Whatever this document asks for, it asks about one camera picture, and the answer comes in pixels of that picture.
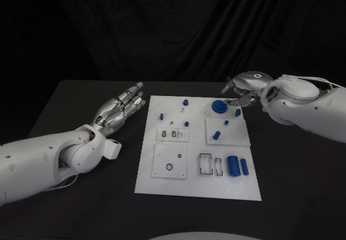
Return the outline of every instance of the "robotic arm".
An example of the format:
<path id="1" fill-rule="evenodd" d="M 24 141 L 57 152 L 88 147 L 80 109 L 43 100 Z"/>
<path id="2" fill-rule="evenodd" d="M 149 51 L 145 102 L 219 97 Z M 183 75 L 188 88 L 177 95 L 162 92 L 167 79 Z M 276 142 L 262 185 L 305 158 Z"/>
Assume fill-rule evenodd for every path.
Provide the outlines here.
<path id="1" fill-rule="evenodd" d="M 102 156 L 118 157 L 121 144 L 106 137 L 145 104 L 141 87 L 139 82 L 100 106 L 90 125 L 0 145 L 0 205 L 59 188 L 51 187 L 90 171 Z"/>
<path id="2" fill-rule="evenodd" d="M 327 83 L 330 89 L 320 90 L 304 79 Z M 259 98 L 262 111 L 273 121 L 346 143 L 346 88 L 317 77 L 282 75 L 273 80 L 259 71 L 229 78 L 220 93 L 230 88 L 240 97 L 223 101 L 229 106 L 248 107 Z"/>

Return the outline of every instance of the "blue knob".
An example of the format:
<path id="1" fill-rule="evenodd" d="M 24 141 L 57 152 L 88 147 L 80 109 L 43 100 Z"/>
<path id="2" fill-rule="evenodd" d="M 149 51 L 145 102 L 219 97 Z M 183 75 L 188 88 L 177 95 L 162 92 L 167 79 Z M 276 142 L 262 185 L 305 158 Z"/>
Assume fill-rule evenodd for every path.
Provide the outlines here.
<path id="1" fill-rule="evenodd" d="M 237 117 L 237 116 L 240 116 L 240 114 L 242 114 L 242 110 L 240 110 L 240 109 L 236 109 L 236 110 L 235 110 L 235 116 Z"/>
<path id="2" fill-rule="evenodd" d="M 237 157 L 236 156 L 227 156 L 226 161 L 227 161 L 229 175 L 232 177 L 240 176 L 240 168 L 239 168 Z"/>
<path id="3" fill-rule="evenodd" d="M 219 139 L 219 136 L 220 136 L 220 134 L 222 134 L 222 133 L 217 131 L 217 132 L 214 133 L 214 135 L 213 135 L 213 137 L 211 137 L 211 138 L 213 138 L 214 140 L 217 140 L 217 139 Z"/>
<path id="4" fill-rule="evenodd" d="M 227 105 L 220 100 L 216 100 L 213 101 L 210 108 L 217 114 L 222 114 L 227 110 Z"/>
<path id="5" fill-rule="evenodd" d="M 246 160 L 245 160 L 245 159 L 240 159 L 240 160 L 239 160 L 239 163 L 240 163 L 240 168 L 242 168 L 242 173 L 243 173 L 243 175 L 249 175 Z"/>

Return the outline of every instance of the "white robotic arm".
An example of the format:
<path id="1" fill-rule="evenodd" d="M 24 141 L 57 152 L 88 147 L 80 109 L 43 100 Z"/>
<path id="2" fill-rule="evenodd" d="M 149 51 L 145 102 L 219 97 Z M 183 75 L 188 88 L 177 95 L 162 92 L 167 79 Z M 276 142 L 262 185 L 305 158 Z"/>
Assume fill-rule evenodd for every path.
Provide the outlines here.
<path id="1" fill-rule="evenodd" d="M 327 83 L 330 89 L 320 90 L 302 79 Z M 229 79 L 220 93 L 230 88 L 240 98 L 224 100 L 227 105 L 248 107 L 259 97 L 262 111 L 279 124 L 297 125 L 305 131 L 346 143 L 346 89 L 341 86 L 322 78 L 282 75 L 273 80 L 265 73 L 248 71 Z"/>
<path id="2" fill-rule="evenodd" d="M 27 198 L 70 176 L 90 171 L 102 156 L 118 157 L 121 144 L 106 136 L 145 104 L 141 86 L 142 83 L 137 83 L 100 106 L 90 125 L 0 145 L 0 205 Z"/>

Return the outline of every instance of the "black table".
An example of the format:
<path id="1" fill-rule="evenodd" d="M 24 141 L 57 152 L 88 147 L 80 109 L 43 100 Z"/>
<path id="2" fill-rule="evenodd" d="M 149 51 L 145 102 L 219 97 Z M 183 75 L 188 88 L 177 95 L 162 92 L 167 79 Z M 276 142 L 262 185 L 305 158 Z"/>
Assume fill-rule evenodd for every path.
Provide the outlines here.
<path id="1" fill-rule="evenodd" d="M 89 124 L 132 84 L 63 81 L 28 137 Z M 144 82 L 142 98 L 224 97 L 223 85 Z M 122 144 L 118 159 L 103 159 L 72 186 L 0 207 L 0 236 L 147 240 L 200 231 L 263 240 L 346 238 L 346 144 L 275 123 L 256 103 L 243 117 L 262 201 L 134 194 L 147 111 L 148 104 L 111 136 Z"/>

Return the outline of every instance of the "blue cylinder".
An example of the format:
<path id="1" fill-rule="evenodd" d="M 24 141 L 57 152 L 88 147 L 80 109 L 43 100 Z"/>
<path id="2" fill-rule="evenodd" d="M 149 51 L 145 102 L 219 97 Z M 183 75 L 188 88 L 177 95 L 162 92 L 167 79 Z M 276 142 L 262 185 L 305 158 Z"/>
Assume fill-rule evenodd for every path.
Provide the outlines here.
<path id="1" fill-rule="evenodd" d="M 222 133 L 217 131 L 217 132 L 214 133 L 214 135 L 213 135 L 213 137 L 211 137 L 211 138 L 213 138 L 214 140 L 217 140 L 217 139 L 219 139 L 219 136 L 220 136 L 220 134 L 222 134 Z"/>
<path id="2" fill-rule="evenodd" d="M 226 161 L 227 161 L 229 175 L 232 177 L 240 176 L 240 168 L 239 168 L 237 157 L 236 156 L 227 156 Z"/>
<path id="3" fill-rule="evenodd" d="M 222 114 L 227 110 L 227 105 L 220 100 L 216 100 L 211 102 L 210 108 L 217 114 Z"/>
<path id="4" fill-rule="evenodd" d="M 240 159 L 239 163 L 240 163 L 240 168 L 242 168 L 243 175 L 249 175 L 246 160 Z"/>
<path id="5" fill-rule="evenodd" d="M 240 116 L 240 114 L 242 114 L 242 110 L 240 110 L 240 109 L 236 109 L 236 110 L 235 110 L 235 116 L 237 117 L 237 116 Z"/>

